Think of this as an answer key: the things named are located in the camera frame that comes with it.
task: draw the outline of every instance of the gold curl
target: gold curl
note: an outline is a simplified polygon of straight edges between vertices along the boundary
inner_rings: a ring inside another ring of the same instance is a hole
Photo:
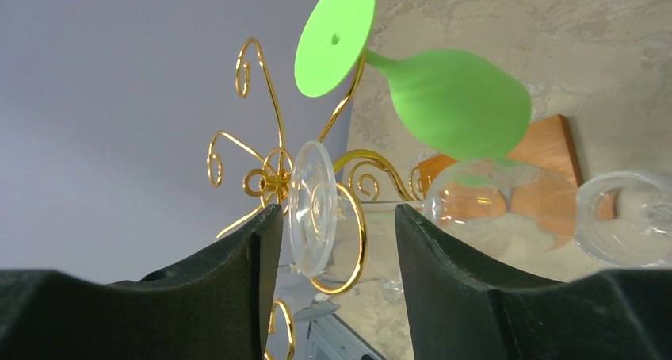
[[[340,293],[345,293],[357,284],[359,278],[361,277],[361,272],[364,271],[366,253],[368,250],[368,238],[366,233],[366,218],[364,215],[364,210],[361,208],[361,205],[354,196],[354,193],[351,192],[348,187],[343,185],[343,183],[336,183],[336,188],[343,192],[355,211],[357,229],[359,229],[359,249],[357,252],[357,263],[355,264],[355,268],[353,269],[353,272],[346,283],[343,285],[340,285],[336,288],[331,288],[328,285],[324,285],[322,282],[320,282],[319,278],[317,277],[310,278],[313,287],[315,287],[320,293],[325,293],[326,295],[337,295]]]
[[[288,348],[287,348],[287,356],[285,356],[285,359],[287,360],[292,360],[294,358],[294,346],[296,342],[296,334],[294,332],[294,319],[292,318],[292,313],[289,309],[289,306],[287,305],[287,302],[283,301],[282,299],[276,299],[273,301],[273,307],[271,307],[271,316],[269,319],[269,334],[275,334],[275,319],[276,319],[276,313],[275,310],[277,308],[280,308],[282,311],[282,315],[284,316],[284,324],[287,327],[287,341],[288,341]],[[264,359],[265,360],[273,360],[273,356],[268,352],[268,350],[264,351]]]
[[[357,170],[359,169],[359,167],[362,167],[362,166],[373,166],[373,167],[375,167],[375,168],[377,168],[377,169],[379,169],[379,170],[381,170],[381,171],[385,171],[385,169],[384,169],[382,166],[380,166],[379,163],[373,162],[372,160],[363,160],[363,161],[361,161],[361,162],[356,163],[356,164],[353,166],[353,168],[350,170],[350,173],[348,174],[348,187],[350,187],[351,190],[354,190],[354,187],[353,187],[353,180],[354,180],[354,177],[355,177],[355,173],[357,172]],[[367,180],[367,179],[370,180],[370,181],[372,182],[372,184],[373,184],[373,192],[367,190],[367,189],[364,187],[364,180]],[[368,201],[376,201],[376,200],[378,200],[378,195],[379,195],[379,193],[380,193],[380,190],[379,190],[379,186],[378,186],[378,185],[379,185],[379,183],[378,183],[378,179],[376,179],[375,176],[373,176],[372,174],[370,174],[370,173],[368,173],[368,172],[367,172],[367,173],[363,173],[363,174],[360,175],[360,177],[357,179],[357,190],[358,190],[360,193],[366,195],[367,197],[371,197],[371,199],[368,200]]]
[[[348,175],[348,185],[350,187],[352,187],[354,181],[354,171],[361,166],[369,165],[377,168],[378,170],[383,171],[385,174],[388,175],[388,177],[392,181],[392,184],[395,186],[397,194],[399,195],[399,197],[401,197],[402,201],[417,200],[411,194],[411,192],[407,190],[405,182],[402,180],[401,176],[399,176],[399,172],[394,168],[394,166],[392,166],[392,163],[390,163],[389,160],[385,159],[385,157],[383,157],[381,154],[378,154],[375,151],[360,148],[346,152],[345,154],[341,155],[340,158],[334,161],[334,172],[339,172],[347,163],[355,159],[363,159],[363,161],[361,162],[361,164],[358,163],[354,165],[353,170],[350,171]],[[376,178],[373,175],[365,174],[358,179],[357,184],[362,185],[361,188],[358,187],[358,190],[362,192],[364,195],[370,196],[371,192],[364,190],[363,187],[363,181],[366,178],[369,179],[373,178],[374,186],[377,184]],[[377,191],[375,187],[374,187],[374,197],[377,197]]]
[[[216,132],[215,135],[212,136],[210,144],[208,145],[208,158],[205,160],[205,162],[208,164],[208,179],[210,179],[210,184],[212,184],[212,186],[215,188],[221,186],[222,180],[224,178],[224,164],[222,162],[222,157],[220,156],[219,153],[215,151],[215,145],[217,144],[217,139],[221,136],[229,139],[238,147],[245,150],[248,154],[257,158],[259,162],[264,163],[264,159],[262,158],[261,155],[259,155],[258,152],[256,152],[252,147],[241,142],[238,138],[234,137],[232,134],[224,131]],[[215,165],[217,167],[216,178],[212,176],[212,161],[215,162]]]
[[[277,102],[277,95],[275,94],[275,88],[273,87],[273,80],[271,79],[271,74],[268,70],[268,65],[266,64],[266,59],[264,57],[264,51],[262,50],[262,44],[259,43],[254,37],[250,37],[245,40],[245,43],[240,48],[238,53],[238,59],[235,62],[235,91],[238,93],[238,97],[245,98],[250,89],[250,63],[243,62],[243,57],[247,52],[247,49],[253,45],[257,51],[257,59],[259,62],[259,67],[262,68],[264,72],[264,78],[266,80],[266,86],[269,88],[269,94],[271,96],[271,102],[273,103],[273,110],[275,111],[275,117],[277,119],[277,135],[278,135],[278,147],[284,148],[284,122],[282,119],[282,112],[280,106]],[[240,71],[244,73],[243,84],[240,84]],[[278,159],[277,169],[279,172],[282,172],[284,166],[284,154],[280,153],[280,158]]]
[[[418,178],[414,182],[413,179],[415,178],[416,173],[418,174]],[[415,166],[410,170],[410,174],[408,175],[408,186],[410,188],[410,192],[413,194],[413,197],[415,197],[415,200],[424,199],[422,196],[424,194],[422,189],[422,182],[420,182],[420,166]]]

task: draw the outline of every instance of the silicone wine glass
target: silicone wine glass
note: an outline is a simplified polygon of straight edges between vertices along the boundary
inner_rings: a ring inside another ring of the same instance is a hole
[[[600,216],[603,205],[615,216]],[[672,264],[672,179],[619,171],[584,183],[577,196],[576,241],[589,255],[622,267]]]
[[[319,0],[296,50],[296,85],[308,97],[331,92],[363,57],[388,80],[406,129],[454,159],[499,158],[525,134],[532,101],[493,63],[460,49],[383,57],[365,47],[376,0]]]

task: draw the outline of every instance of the clear wine glass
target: clear wine glass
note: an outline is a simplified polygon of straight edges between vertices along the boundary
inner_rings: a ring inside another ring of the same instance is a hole
[[[577,196],[576,241],[621,267],[672,265],[672,179],[618,171],[584,183]]]
[[[324,147],[317,142],[304,145],[295,159],[289,189],[296,270],[308,277],[343,282],[353,269],[345,259],[357,251],[345,245],[347,237],[337,238],[337,222],[344,224],[354,212],[353,204],[339,197],[336,189]],[[448,234],[506,262],[568,243],[575,231],[575,196],[576,187],[554,172],[508,159],[470,159],[445,169],[433,180],[424,201],[409,204]],[[365,223],[374,226],[377,220],[387,221],[393,227],[397,204],[362,203]],[[403,297],[399,295],[403,287],[393,228],[391,234],[387,231],[369,242],[371,266],[362,281],[381,281],[386,299],[397,301]]]

